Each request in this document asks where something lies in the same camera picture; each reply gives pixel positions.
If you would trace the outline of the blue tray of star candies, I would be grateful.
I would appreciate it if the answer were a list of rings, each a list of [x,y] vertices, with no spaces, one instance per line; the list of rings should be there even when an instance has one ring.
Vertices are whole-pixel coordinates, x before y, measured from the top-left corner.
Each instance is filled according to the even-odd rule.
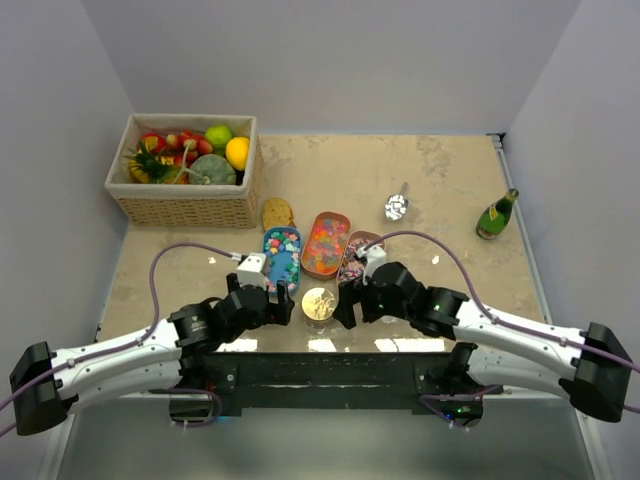
[[[283,282],[290,294],[299,287],[301,276],[301,235],[295,227],[278,226],[263,236],[263,253],[267,258],[267,288],[277,294],[277,284]]]

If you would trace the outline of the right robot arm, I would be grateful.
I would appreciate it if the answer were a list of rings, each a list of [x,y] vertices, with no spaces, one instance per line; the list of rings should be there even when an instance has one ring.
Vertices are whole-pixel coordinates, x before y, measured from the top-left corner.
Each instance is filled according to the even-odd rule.
[[[424,286],[399,262],[340,284],[334,316],[347,329],[356,325],[356,305],[366,323],[391,316],[425,336],[472,345],[468,359],[445,369],[456,392],[477,384],[521,386],[564,397],[601,421],[622,419],[632,361],[607,326],[557,327],[490,309],[462,292]]]

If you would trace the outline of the pink tray of lollipops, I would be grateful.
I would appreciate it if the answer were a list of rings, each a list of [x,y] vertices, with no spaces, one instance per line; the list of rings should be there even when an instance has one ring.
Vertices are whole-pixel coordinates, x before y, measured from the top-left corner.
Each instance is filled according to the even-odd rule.
[[[354,231],[350,234],[336,276],[338,286],[362,276],[364,265],[356,258],[357,251],[377,240],[379,235],[368,231]]]

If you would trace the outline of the clear glass jar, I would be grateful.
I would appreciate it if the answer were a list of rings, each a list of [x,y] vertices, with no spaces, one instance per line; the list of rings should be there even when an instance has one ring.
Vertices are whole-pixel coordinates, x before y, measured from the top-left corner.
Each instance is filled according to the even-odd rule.
[[[326,320],[315,320],[315,319],[307,319],[305,323],[312,329],[324,329],[331,326],[334,323],[333,319]]]

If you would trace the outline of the silver metal scoop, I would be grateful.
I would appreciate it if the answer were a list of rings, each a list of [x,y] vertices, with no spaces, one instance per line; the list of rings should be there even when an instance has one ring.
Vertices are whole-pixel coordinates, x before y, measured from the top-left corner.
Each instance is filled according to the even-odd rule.
[[[398,193],[390,195],[385,204],[385,216],[388,220],[398,221],[404,217],[408,208],[406,191],[408,183],[404,182]]]

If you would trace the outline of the orange tray of gummy stars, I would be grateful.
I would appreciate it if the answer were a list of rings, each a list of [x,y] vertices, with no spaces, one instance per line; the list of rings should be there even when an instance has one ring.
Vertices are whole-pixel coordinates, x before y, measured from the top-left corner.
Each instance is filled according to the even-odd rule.
[[[313,221],[301,254],[301,266],[313,278],[329,280],[337,276],[351,229],[350,220],[325,211]]]

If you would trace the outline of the round cream jar lid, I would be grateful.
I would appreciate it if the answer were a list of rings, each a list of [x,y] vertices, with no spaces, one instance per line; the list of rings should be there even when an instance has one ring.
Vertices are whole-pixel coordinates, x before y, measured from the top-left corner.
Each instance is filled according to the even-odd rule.
[[[323,287],[309,289],[301,302],[305,317],[316,324],[329,321],[337,305],[338,300],[334,293]]]

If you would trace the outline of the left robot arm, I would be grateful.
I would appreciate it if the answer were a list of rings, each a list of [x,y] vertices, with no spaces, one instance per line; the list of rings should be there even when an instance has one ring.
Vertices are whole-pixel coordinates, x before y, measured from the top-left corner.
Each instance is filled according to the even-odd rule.
[[[261,285],[227,277],[225,297],[189,304],[141,330],[104,342],[54,351],[47,342],[26,348],[9,376],[13,430],[30,436],[107,398],[149,390],[200,390],[207,368],[200,359],[248,330],[286,326],[295,306],[284,283],[269,297]]]

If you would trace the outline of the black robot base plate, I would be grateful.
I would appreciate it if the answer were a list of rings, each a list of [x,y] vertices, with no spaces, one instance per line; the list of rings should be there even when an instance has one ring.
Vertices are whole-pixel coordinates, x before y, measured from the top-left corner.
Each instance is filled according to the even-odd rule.
[[[215,353],[184,362],[169,412],[177,421],[250,409],[405,410],[475,426],[482,399],[459,353]]]

